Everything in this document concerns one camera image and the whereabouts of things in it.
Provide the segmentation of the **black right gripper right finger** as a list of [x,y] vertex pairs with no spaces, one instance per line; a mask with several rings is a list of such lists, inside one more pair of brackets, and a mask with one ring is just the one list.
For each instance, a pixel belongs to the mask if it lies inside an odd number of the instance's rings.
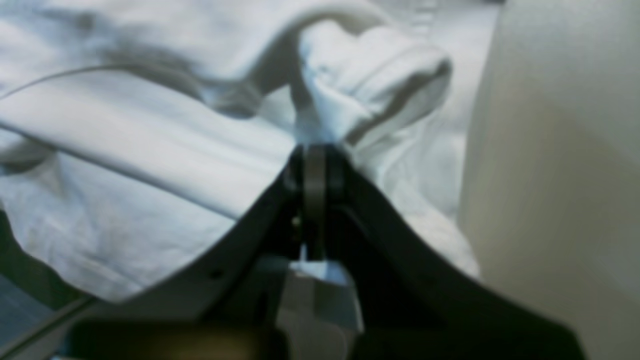
[[356,284],[354,360],[583,360],[576,335],[462,274],[329,145],[315,147],[318,246]]

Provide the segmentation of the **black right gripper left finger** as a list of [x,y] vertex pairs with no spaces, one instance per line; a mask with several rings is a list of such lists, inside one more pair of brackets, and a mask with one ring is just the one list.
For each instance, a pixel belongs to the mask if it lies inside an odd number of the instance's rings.
[[67,360],[288,360],[276,318],[290,262],[316,245],[316,148],[298,146],[235,227],[176,275],[65,335]]

